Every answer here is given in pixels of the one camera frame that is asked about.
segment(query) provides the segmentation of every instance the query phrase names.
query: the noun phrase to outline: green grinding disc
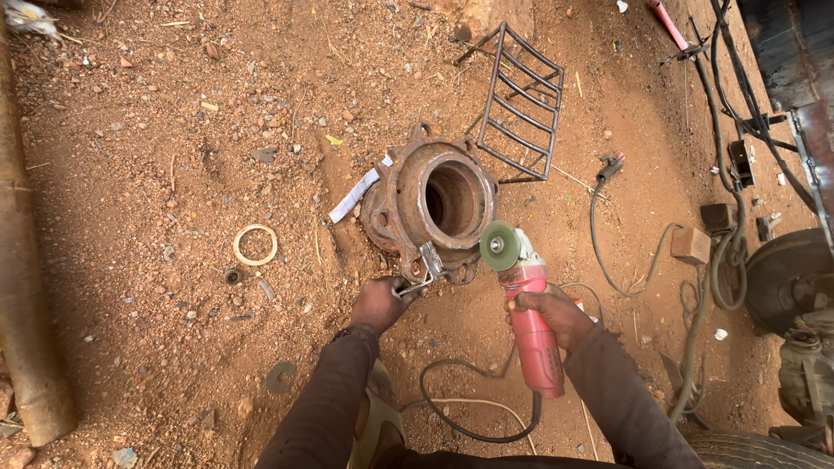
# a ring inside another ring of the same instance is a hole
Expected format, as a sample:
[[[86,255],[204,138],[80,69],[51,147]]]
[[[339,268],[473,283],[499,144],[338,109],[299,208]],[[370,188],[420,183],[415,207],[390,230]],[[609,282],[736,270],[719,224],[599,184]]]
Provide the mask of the green grinding disc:
[[[502,219],[486,225],[480,236],[480,256],[492,270],[501,272],[519,259],[521,243],[512,225]]]

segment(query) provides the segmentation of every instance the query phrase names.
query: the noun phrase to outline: metal frame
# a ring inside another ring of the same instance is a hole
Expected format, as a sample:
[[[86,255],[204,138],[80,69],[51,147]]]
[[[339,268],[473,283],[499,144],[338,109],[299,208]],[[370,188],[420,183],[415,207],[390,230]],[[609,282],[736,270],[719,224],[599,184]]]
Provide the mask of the metal frame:
[[[552,73],[548,73],[544,77],[541,77],[536,72],[533,72],[532,70],[527,68],[517,58],[513,57],[512,54],[504,50],[504,39],[506,33],[508,33],[524,50],[529,52],[530,55],[532,55],[540,62],[544,63],[546,66],[552,68],[554,71]],[[495,53],[485,51],[483,49],[484,44],[486,44],[496,36],[498,37],[498,47],[495,50]],[[503,22],[494,31],[484,36],[484,38],[481,39],[474,46],[470,46],[463,55],[461,55],[454,61],[454,65],[460,66],[461,61],[471,56],[473,53],[475,53],[475,51],[480,51],[482,53],[495,57],[495,64],[492,67],[492,77],[490,79],[490,93],[486,98],[486,105],[484,107],[484,111],[478,116],[478,118],[472,123],[472,125],[470,125],[468,129],[466,129],[465,133],[468,135],[472,131],[472,129],[475,128],[475,125],[477,125],[480,121],[480,132],[478,133],[478,139],[476,141],[478,148],[484,150],[488,154],[491,154],[492,156],[503,161],[509,166],[519,170],[519,173],[515,177],[510,179],[499,180],[500,184],[546,181],[548,174],[550,173],[550,161],[553,158],[553,146],[555,142],[556,125],[559,123],[559,111],[562,103],[562,86],[565,79],[565,70],[562,67],[556,65],[555,63],[552,63],[550,60],[541,55],[538,51],[533,49],[528,43],[521,39],[519,35],[516,34],[515,31],[513,31],[512,28],[507,26],[507,22]],[[504,73],[500,71],[500,61],[502,57],[507,59],[516,68],[527,74],[527,76],[533,78],[534,81],[525,86],[519,86],[517,83],[510,80]],[[554,84],[551,82],[554,78],[558,78],[558,84]],[[507,94],[503,98],[495,95],[495,84],[499,79],[502,82],[504,82],[504,84],[513,89],[512,93]],[[531,89],[536,91],[537,93],[542,93],[545,96],[554,99],[555,106],[545,104],[538,98],[531,95],[530,93],[527,93],[527,91]],[[546,109],[553,113],[553,120],[550,126],[538,122],[537,120],[533,119],[525,113],[522,113],[517,108],[512,106],[510,103],[508,103],[508,101],[511,98],[519,94],[527,98],[536,106],[539,106],[540,108]],[[505,129],[503,126],[499,125],[497,122],[491,119],[490,110],[492,109],[493,102],[496,102],[499,106],[510,111],[516,117],[532,125],[533,127],[536,127],[537,129],[550,134],[550,142],[548,144],[547,149],[543,149],[540,146],[532,144],[527,140],[521,138],[520,136],[513,134],[508,129]],[[532,150],[538,153],[539,156],[535,160],[533,160],[533,163],[531,163],[528,166],[524,166],[523,164],[508,158],[507,156],[500,153],[498,150],[490,147],[484,141],[486,129],[488,126],[492,126],[496,130],[501,132],[503,135],[514,140],[516,143],[523,145],[528,150]],[[545,171],[543,173],[539,173],[533,170],[533,167],[536,166],[542,159],[545,160]]]

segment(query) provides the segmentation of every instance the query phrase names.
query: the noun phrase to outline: angle grinder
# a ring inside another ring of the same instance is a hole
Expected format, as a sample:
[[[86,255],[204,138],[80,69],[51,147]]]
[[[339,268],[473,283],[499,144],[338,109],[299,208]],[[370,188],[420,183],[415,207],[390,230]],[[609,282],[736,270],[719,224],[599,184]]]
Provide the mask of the angle grinder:
[[[480,255],[498,273],[498,283],[507,300],[522,291],[541,292],[547,286],[545,261],[533,251],[527,235],[504,220],[486,226],[480,237]],[[530,389],[546,399],[565,394],[565,375],[556,334],[539,311],[511,311],[515,345],[521,372]]]

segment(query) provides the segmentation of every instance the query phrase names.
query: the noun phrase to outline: metal pipe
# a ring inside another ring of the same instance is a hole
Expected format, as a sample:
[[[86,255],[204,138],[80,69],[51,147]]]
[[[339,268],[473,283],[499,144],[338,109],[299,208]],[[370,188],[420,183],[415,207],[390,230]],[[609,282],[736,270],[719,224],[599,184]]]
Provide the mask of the metal pipe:
[[[0,33],[0,347],[32,446],[78,426],[49,328],[6,28]]]

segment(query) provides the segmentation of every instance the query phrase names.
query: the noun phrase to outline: wooden block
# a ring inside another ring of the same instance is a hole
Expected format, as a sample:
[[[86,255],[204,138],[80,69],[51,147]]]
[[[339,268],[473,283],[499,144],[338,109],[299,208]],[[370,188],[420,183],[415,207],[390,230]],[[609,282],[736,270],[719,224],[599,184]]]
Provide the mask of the wooden block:
[[[672,233],[672,257],[687,264],[704,265],[710,260],[710,237],[695,228],[679,228]]]

